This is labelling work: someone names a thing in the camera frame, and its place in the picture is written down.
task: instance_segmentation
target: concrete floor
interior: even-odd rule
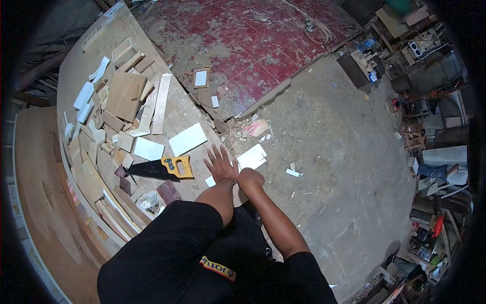
[[[303,71],[288,91],[258,111],[274,133],[261,144],[268,157],[258,171],[328,282],[337,284],[333,291],[341,303],[375,276],[408,235],[415,180],[395,135],[399,117],[386,105],[394,96],[390,84],[382,79],[380,90],[373,88],[366,100],[336,57],[311,67],[312,73]],[[256,138],[238,141],[234,153],[257,143]],[[285,173],[291,162],[302,177]]]

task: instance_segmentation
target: red tiled floor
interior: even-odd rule
[[[245,87],[248,95],[255,101],[278,85],[277,80],[258,63],[250,66],[231,81]]]
[[[287,1],[327,25],[331,43],[321,47],[306,38],[305,15],[280,0],[159,1],[137,20],[171,55],[172,72],[189,91],[195,90],[184,70],[211,64],[213,92],[221,85],[229,89],[219,96],[219,110],[236,116],[360,30],[331,0]]]
[[[281,26],[275,25],[266,30],[260,32],[265,37],[268,37],[270,42],[275,44],[277,47],[283,47],[290,42],[296,40],[296,38],[289,32],[285,31]]]
[[[315,54],[304,47],[298,40],[282,47],[282,51],[300,68],[311,62],[315,57]]]
[[[277,50],[277,47],[270,42],[269,37],[263,36],[261,33],[256,33],[238,42],[238,44],[257,61],[260,61]]]
[[[221,11],[223,11],[223,8],[208,2],[208,3],[203,4],[203,7],[201,8],[201,10],[199,12],[197,12],[196,14],[200,18],[207,20],[212,15],[219,13]]]
[[[234,42],[240,42],[257,33],[251,26],[241,20],[237,20],[221,29],[221,33],[228,36]]]
[[[218,57],[216,64],[219,65],[230,78],[237,76],[251,64],[256,63],[256,60],[236,44],[227,47],[227,49],[229,54]]]
[[[297,71],[297,65],[280,49],[259,62],[279,83]]]
[[[227,8],[240,2],[240,0],[211,0],[211,3],[222,8]]]

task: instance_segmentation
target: yellow logo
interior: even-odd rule
[[[204,268],[217,272],[220,275],[226,277],[228,280],[235,282],[236,272],[232,271],[231,269],[221,264],[211,262],[210,260],[208,260],[206,256],[203,256],[201,258],[201,261],[199,261],[199,263],[203,264]]]

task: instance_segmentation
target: hand saw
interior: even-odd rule
[[[193,179],[190,156],[163,157],[156,161],[146,161],[131,165],[125,171],[130,175],[138,175],[146,178],[180,181],[181,179]],[[177,164],[181,162],[184,174],[181,174]]]

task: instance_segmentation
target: water bottle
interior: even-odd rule
[[[371,48],[373,45],[375,45],[375,43],[376,43],[375,38],[366,39],[365,41],[358,44],[358,51],[364,52],[368,48]]]

